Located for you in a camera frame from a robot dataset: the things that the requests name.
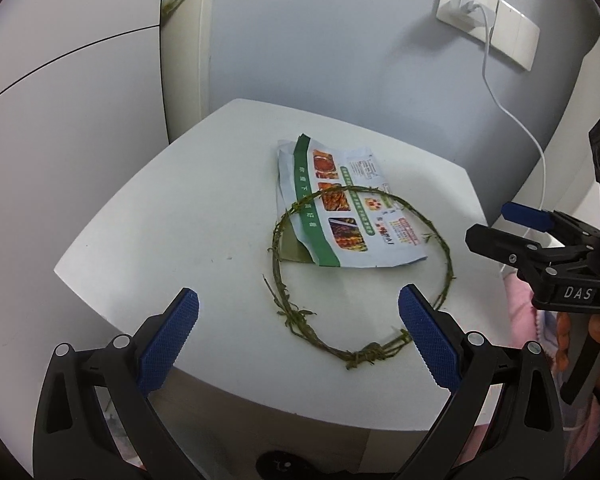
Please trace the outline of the white wall socket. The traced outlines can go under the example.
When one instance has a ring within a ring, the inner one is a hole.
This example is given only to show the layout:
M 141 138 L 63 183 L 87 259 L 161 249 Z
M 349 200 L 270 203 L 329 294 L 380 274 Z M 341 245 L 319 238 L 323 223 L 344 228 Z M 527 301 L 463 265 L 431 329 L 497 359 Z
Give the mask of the white wall socket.
M 497 10 L 498 0 L 439 0 L 436 18 L 483 41 L 494 25 Z

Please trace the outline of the white charger plug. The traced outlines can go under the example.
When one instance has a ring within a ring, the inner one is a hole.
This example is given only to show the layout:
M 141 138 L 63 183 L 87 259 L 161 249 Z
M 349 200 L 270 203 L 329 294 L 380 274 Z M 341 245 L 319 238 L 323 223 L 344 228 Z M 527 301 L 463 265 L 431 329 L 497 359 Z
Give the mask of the white charger plug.
M 456 12 L 463 20 L 478 20 L 483 16 L 483 5 L 479 0 L 455 0 Z

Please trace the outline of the pink blue bedding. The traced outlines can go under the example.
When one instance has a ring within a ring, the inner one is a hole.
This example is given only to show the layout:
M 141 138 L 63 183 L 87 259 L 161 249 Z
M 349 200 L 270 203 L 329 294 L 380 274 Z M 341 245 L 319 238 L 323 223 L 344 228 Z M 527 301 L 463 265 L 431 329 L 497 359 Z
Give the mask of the pink blue bedding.
M 536 340 L 550 359 L 552 374 L 557 387 L 562 385 L 562 373 L 557 370 L 557 314 L 538 311 L 532 306 L 533 292 L 530 286 L 509 273 L 504 278 L 512 343 L 522 347 L 529 340 Z M 565 470 L 570 471 L 582 460 L 600 434 L 600 404 L 595 396 L 588 398 L 583 408 L 574 408 L 560 402 L 565 431 Z

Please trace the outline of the white bedside cabinet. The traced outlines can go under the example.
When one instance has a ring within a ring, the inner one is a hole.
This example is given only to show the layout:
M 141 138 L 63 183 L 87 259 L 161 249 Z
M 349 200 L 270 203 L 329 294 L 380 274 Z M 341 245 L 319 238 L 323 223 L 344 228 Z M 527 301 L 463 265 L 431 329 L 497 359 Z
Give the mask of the white bedside cabinet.
M 414 346 L 347 368 L 294 336 L 268 291 L 276 207 L 277 144 L 306 134 L 329 148 L 369 148 L 390 188 L 450 246 L 427 243 L 424 261 L 393 269 L 326 269 L 286 263 L 292 300 L 332 346 L 356 350 L 394 336 L 398 295 L 428 298 L 446 266 L 445 309 L 464 330 L 508 344 L 498 265 L 472 254 L 466 230 L 484 215 L 466 171 L 381 133 L 263 102 L 235 100 L 183 134 L 102 207 L 56 274 L 118 330 L 132 333 L 183 288 L 200 301 L 176 364 L 240 398 L 320 422 L 373 430 L 429 428 L 448 398 Z

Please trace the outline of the beige door frame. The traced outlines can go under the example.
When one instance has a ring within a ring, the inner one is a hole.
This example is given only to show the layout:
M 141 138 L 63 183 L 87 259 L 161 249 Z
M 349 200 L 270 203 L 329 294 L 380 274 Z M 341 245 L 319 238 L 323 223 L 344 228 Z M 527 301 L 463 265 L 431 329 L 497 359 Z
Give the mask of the beige door frame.
M 183 0 L 161 12 L 160 58 L 166 130 L 175 141 L 209 114 L 213 0 Z

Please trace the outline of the green food flyer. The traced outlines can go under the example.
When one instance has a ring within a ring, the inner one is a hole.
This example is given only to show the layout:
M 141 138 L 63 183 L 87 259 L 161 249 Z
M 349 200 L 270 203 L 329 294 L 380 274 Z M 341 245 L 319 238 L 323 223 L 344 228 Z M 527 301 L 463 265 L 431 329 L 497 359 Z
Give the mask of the green food flyer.
M 283 257 L 329 268 L 394 268 L 427 258 L 369 148 L 336 150 L 302 134 L 277 143 L 277 207 L 290 215 Z

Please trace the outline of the green twig wreath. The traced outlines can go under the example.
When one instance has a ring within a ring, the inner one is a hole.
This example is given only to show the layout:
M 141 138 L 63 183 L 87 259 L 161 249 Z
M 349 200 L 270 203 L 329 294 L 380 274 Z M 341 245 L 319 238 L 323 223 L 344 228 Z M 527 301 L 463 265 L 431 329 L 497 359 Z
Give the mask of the green twig wreath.
M 407 211 L 415 216 L 420 223 L 426 226 L 429 230 L 426 236 L 426 242 L 435 240 L 440 246 L 445 258 L 443 287 L 432 305 L 435 311 L 440 310 L 448 299 L 452 283 L 455 280 L 455 272 L 451 248 L 432 221 L 424 216 L 411 203 L 404 200 L 404 198 L 382 190 L 381 188 L 354 184 L 337 186 L 336 188 L 318 190 L 307 196 L 297 198 L 290 206 L 288 206 L 275 223 L 272 232 L 271 246 L 268 248 L 268 252 L 271 254 L 272 283 L 270 283 L 265 276 L 263 277 L 263 281 L 277 307 L 276 313 L 284 319 L 285 326 L 294 336 L 304 340 L 313 348 L 324 351 L 340 360 L 344 363 L 347 370 L 354 370 L 364 363 L 374 365 L 377 362 L 394 358 L 403 348 L 413 342 L 412 335 L 405 328 L 401 328 L 399 333 L 388 342 L 380 344 L 377 341 L 372 341 L 369 344 L 366 344 L 362 349 L 356 351 L 342 350 L 326 344 L 326 342 L 317 335 L 316 331 L 308 321 L 308 317 L 313 316 L 314 312 L 308 309 L 302 309 L 291 301 L 288 287 L 283 281 L 282 257 L 280 256 L 283 234 L 286 227 L 290 225 L 291 217 L 295 214 L 300 214 L 305 206 L 312 205 L 317 198 L 322 198 L 323 196 L 337 192 L 366 193 L 390 198 L 393 202 L 402 205 Z

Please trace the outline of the white wall switch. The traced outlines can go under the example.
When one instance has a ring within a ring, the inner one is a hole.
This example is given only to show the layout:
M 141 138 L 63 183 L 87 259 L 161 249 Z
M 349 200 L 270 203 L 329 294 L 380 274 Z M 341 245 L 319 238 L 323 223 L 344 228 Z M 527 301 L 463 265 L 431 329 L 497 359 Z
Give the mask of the white wall switch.
M 505 54 L 527 72 L 532 70 L 540 29 L 530 18 L 505 0 L 498 2 L 498 10 L 491 35 L 491 46 Z

